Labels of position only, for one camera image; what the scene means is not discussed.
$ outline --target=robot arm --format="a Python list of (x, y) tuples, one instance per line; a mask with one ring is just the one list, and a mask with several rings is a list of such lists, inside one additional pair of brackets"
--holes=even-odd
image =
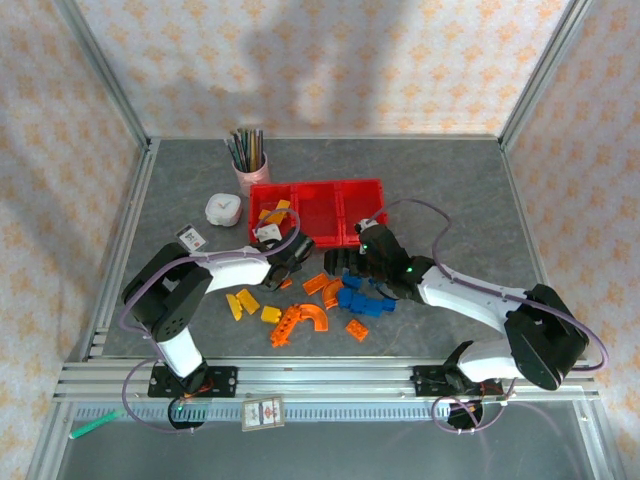
[(132, 313), (149, 332), (166, 363), (187, 393), (197, 391), (204, 381), (206, 362), (189, 332), (189, 321), (204, 295), (237, 285), (261, 285), (276, 290), (309, 256), (313, 240), (298, 233), (284, 250), (269, 256), (246, 256), (275, 249), (287, 242), (266, 239), (256, 246), (239, 250), (189, 254), (177, 243), (165, 245), (142, 271), (125, 287), (122, 301), (129, 299), (156, 272), (168, 263), (191, 256), (193, 262), (170, 269), (156, 281), (132, 307)]
[[(327, 252), (325, 269), (329, 273), (348, 268), (351, 274), (371, 276), (384, 282), (398, 298), (456, 311), (506, 337), (494, 342), (465, 342), (456, 348), (447, 361), (452, 367), (448, 381), (457, 377), (454, 383), (469, 385), (493, 378), (524, 377), (541, 388), (556, 390), (584, 352), (588, 338), (583, 332), (511, 299), (532, 300), (571, 315), (550, 287), (538, 284), (528, 291), (507, 288), (444, 267), (460, 281), (455, 282), (432, 259), (410, 257), (386, 226), (363, 220), (357, 229), (360, 251)], [(487, 293), (489, 290), (503, 293), (502, 298)]]

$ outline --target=wall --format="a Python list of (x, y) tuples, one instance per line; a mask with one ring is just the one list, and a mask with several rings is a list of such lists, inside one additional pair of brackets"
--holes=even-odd
[(48, 0), (0, 2), (0, 477), (24, 478), (138, 154)]
[(79, 0), (146, 131), (500, 133), (568, 0)]
[(640, 472), (638, 59), (640, 4), (596, 1), (510, 152), (552, 284), (609, 346), (597, 379), (629, 478)]

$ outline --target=cable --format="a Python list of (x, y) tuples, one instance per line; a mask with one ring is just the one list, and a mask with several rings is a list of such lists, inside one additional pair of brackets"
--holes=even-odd
[(551, 315), (554, 315), (556, 317), (561, 318), (562, 320), (564, 320), (565, 322), (573, 325), (578, 330), (580, 330), (583, 333), (585, 333), (589, 338), (591, 338), (594, 341), (594, 343), (596, 344), (596, 346), (598, 347), (598, 349), (600, 350), (600, 354), (602, 356), (602, 360), (597, 365), (584, 366), (584, 367), (581, 367), (581, 366), (580, 367), (573, 367), (572, 370), (581, 371), (581, 372), (597, 372), (597, 371), (602, 370), (602, 369), (607, 367), (607, 365), (609, 364), (609, 352), (607, 352), (607, 347), (604, 345), (602, 340), (600, 340), (600, 337), (598, 337), (593, 330), (591, 330), (589, 327), (587, 327), (582, 322), (580, 322), (580, 321), (576, 320), (575, 318), (573, 318), (571, 315), (567, 315), (566, 313), (564, 313), (564, 312), (562, 312), (562, 311), (560, 311), (560, 310), (558, 310), (556, 308), (549, 307), (547, 305), (544, 305), (542, 303), (539, 303), (539, 302), (536, 302), (536, 301), (533, 301), (533, 300), (529, 300), (527, 298), (520, 298), (520, 297), (516, 297), (515, 295), (511, 295), (511, 294), (503, 295), (503, 293), (498, 291), (498, 290), (493, 290), (492, 288), (484, 287), (482, 285), (477, 285), (477, 284), (475, 284), (473, 282), (468, 282), (466, 280), (462, 280), (462, 279), (456, 278), (453, 275), (451, 275), (451, 273), (444, 267), (444, 265), (442, 265), (442, 263), (440, 263), (440, 259), (438, 258), (438, 243), (440, 242), (440, 240), (442, 240), (442, 237), (444, 237), (445, 234), (451, 229), (451, 226), (453, 225), (453, 220), (451, 220), (451, 217), (445, 211), (440, 209), (439, 207), (436, 207), (435, 205), (432, 205), (431, 203), (426, 202), (424, 200), (418, 200), (418, 199), (415, 199), (415, 198), (403, 198), (403, 199), (400, 199), (400, 200), (396, 200), (395, 202), (391, 202), (388, 205), (385, 205), (380, 210), (378, 210), (376, 213), (374, 213), (371, 216), (370, 220), (375, 220), (385, 210), (388, 210), (390, 207), (394, 207), (394, 206), (398, 205), (399, 203), (403, 203), (403, 202), (411, 202), (411, 203), (416, 203), (418, 205), (423, 205), (425, 207), (428, 207), (431, 210), (433, 210), (434, 212), (439, 213), (447, 221), (447, 225), (440, 231), (440, 233), (436, 236), (435, 240), (431, 244), (431, 255), (433, 256), (433, 261), (435, 262), (436, 266), (438, 267), (438, 270), (440, 270), (440, 272), (442, 272), (442, 274), (446, 278), (448, 278), (452, 282), (458, 283), (460, 285), (463, 285), (465, 287), (471, 288), (473, 290), (477, 290), (479, 292), (487, 293), (487, 294), (493, 295), (495, 297), (505, 298), (507, 300), (512, 300), (514, 302), (518, 302), (518, 303), (521, 303), (521, 304), (524, 304), (524, 305), (528, 305), (528, 306), (533, 307), (533, 308), (535, 308), (537, 310), (541, 310), (543, 312), (550, 313)]
[[(506, 400), (509, 400), (509, 397), (511, 397), (511, 395), (513, 395), (513, 390), (514, 390), (515, 386), (516, 386), (516, 379), (514, 378), (511, 381), (511, 386), (509, 387), (509, 390), (507, 390), (507, 393), (505, 394), (505, 399)], [(438, 404), (440, 402), (442, 402), (443, 400), (452, 400), (453, 403), (455, 403), (457, 405), (460, 405), (467, 412), (469, 417), (471, 417), (471, 421), (474, 423), (475, 428), (471, 428), (469, 430), (453, 429), (453, 428), (447, 428), (444, 425), (440, 424), (440, 422), (438, 422), (438, 420), (436, 419), (436, 408), (438, 407)], [(437, 398), (436, 401), (433, 402), (433, 405), (431, 405), (431, 418), (433, 419), (433, 423), (436, 425), (436, 427), (438, 427), (443, 432), (455, 433), (457, 435), (460, 435), (462, 433), (475, 433), (475, 432), (481, 432), (483, 430), (486, 430), (487, 428), (489, 428), (491, 425), (495, 424), (500, 419), (500, 417), (504, 413), (504, 409), (505, 409), (505, 407), (501, 407), (500, 411), (493, 418), (493, 420), (491, 420), (489, 423), (487, 423), (485, 425), (480, 425), (478, 420), (476, 420), (475, 415), (473, 415), (473, 413), (471, 412), (471, 409), (465, 403), (463, 403), (461, 400), (459, 400), (456, 397), (444, 396), (444, 397)]]
[(154, 273), (151, 276), (151, 278), (149, 278), (149, 280), (147, 280), (136, 291), (136, 293), (134, 293), (131, 296), (129, 301), (127, 301), (127, 303), (125, 303), (124, 308), (122, 309), (122, 311), (120, 312), (120, 315), (118, 316), (118, 320), (117, 320), (118, 326), (121, 329), (123, 329), (124, 331), (127, 331), (127, 332), (141, 333), (146, 340), (150, 341), (151, 346), (154, 348), (154, 350), (156, 351), (156, 353), (158, 355), (157, 359), (156, 358), (152, 358), (152, 359), (143, 360), (138, 365), (133, 367), (131, 369), (131, 371), (129, 372), (129, 374), (127, 375), (127, 377), (125, 378), (123, 384), (122, 384), (122, 404), (123, 404), (125, 410), (127, 411), (127, 413), (129, 414), (129, 416), (131, 418), (133, 418), (133, 420), (138, 422), (140, 425), (143, 425), (143, 426), (145, 426), (147, 428), (150, 428), (151, 430), (154, 430), (154, 431), (159, 432), (159, 433), (167, 433), (167, 434), (182, 433), (180, 430), (169, 430), (169, 429), (162, 428), (162, 427), (157, 427), (155, 425), (152, 425), (151, 423), (145, 422), (144, 420), (142, 420), (140, 417), (138, 417), (133, 412), (133, 410), (129, 406), (129, 403), (127, 402), (127, 386), (131, 382), (131, 378), (133, 377), (133, 374), (139, 368), (141, 368), (142, 366), (144, 366), (144, 365), (146, 365), (148, 363), (157, 362), (157, 361), (161, 361), (161, 362), (165, 362), (166, 363), (166, 358), (164, 356), (164, 353), (162, 353), (162, 350), (160, 350), (160, 347), (158, 346), (157, 342), (151, 337), (151, 333), (149, 332), (149, 330), (144, 326), (135, 327), (135, 326), (132, 326), (132, 325), (127, 325), (127, 323), (125, 322), (125, 319), (126, 319), (127, 315), (129, 314), (129, 312), (131, 312), (131, 309), (136, 304), (136, 302), (138, 302), (140, 300), (140, 298), (142, 298), (142, 296), (145, 293), (147, 293), (147, 291), (151, 288), (152, 285), (154, 285), (158, 280), (160, 280), (164, 276), (164, 274), (167, 273), (169, 270), (171, 270), (172, 268), (175, 268), (175, 267), (177, 267), (179, 265), (184, 265), (184, 264), (190, 263), (190, 262), (203, 263), (203, 262), (209, 262), (211, 260), (223, 259), (223, 258), (246, 258), (246, 257), (248, 257), (248, 258), (266, 258), (268, 256), (275, 255), (276, 253), (279, 253), (279, 252), (283, 251), (285, 248), (287, 248), (289, 245), (291, 245), (291, 243), (293, 243), (293, 241), (298, 236), (298, 233), (300, 233), (300, 216), (298, 215), (298, 212), (296, 212), (295, 210), (292, 210), (290, 208), (279, 208), (279, 209), (276, 209), (276, 210), (272, 210), (268, 215), (266, 215), (262, 220), (260, 220), (260, 222), (258, 222), (258, 225), (256, 225), (256, 228), (254, 229), (254, 231), (257, 230), (258, 228), (260, 228), (260, 226), (262, 226), (264, 224), (264, 222), (271, 215), (275, 215), (277, 213), (289, 213), (294, 218), (293, 234), (291, 235), (291, 237), (289, 239), (287, 239), (279, 247), (276, 247), (276, 248), (271, 249), (271, 250), (267, 250), (266, 252), (260, 252), (260, 253), (215, 252), (215, 253), (205, 254), (203, 256), (195, 256), (195, 257), (189, 256), (189, 257), (178, 258), (176, 260), (173, 260), (172, 262), (167, 263), (162, 268), (160, 268), (156, 273)]

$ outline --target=white alarm clock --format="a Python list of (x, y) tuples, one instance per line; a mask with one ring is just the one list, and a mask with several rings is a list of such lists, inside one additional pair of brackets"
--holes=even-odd
[(231, 227), (238, 223), (242, 214), (242, 201), (237, 195), (216, 193), (207, 202), (205, 215), (212, 225)]

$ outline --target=gray marble surface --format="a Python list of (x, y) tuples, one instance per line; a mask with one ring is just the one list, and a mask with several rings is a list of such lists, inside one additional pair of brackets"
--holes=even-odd
[[(490, 140), (266, 140), (265, 151), (274, 182), (347, 178), (380, 178), (387, 202), (406, 197), (428, 200), (454, 219), (441, 242), (440, 257), (459, 272), (490, 282), (533, 287), (533, 265), (500, 157)], [(146, 262), (186, 224), (209, 241), (207, 251), (247, 244), (247, 208), (232, 228), (210, 225), (204, 208), (217, 192), (239, 194), (222, 141), (164, 140), (144, 201), (125, 269), (126, 285)], [(409, 254), (431, 256), (431, 242), (444, 221), (428, 209), (404, 204), (389, 212), (389, 226)], [(293, 276), (289, 289), (264, 293), (250, 288), (261, 305), (286, 309), (293, 303), (322, 305), (318, 293), (308, 297), (302, 283), (322, 271), (316, 252)], [(238, 292), (242, 287), (231, 288)], [(272, 326), (259, 313), (234, 321), (225, 291), (205, 297), (190, 328), (205, 356), (426, 356), (443, 358), (465, 340), (489, 340), (498, 335), (478, 322), (441, 308), (400, 302), (393, 314), (359, 316), (369, 328), (358, 343), (344, 327), (354, 317), (329, 311), (329, 332), (315, 333), (310, 321), (297, 325), (291, 345), (274, 349)], [(116, 305), (115, 315), (121, 309)], [(112, 322), (105, 355), (145, 356), (144, 340), (119, 330)]]

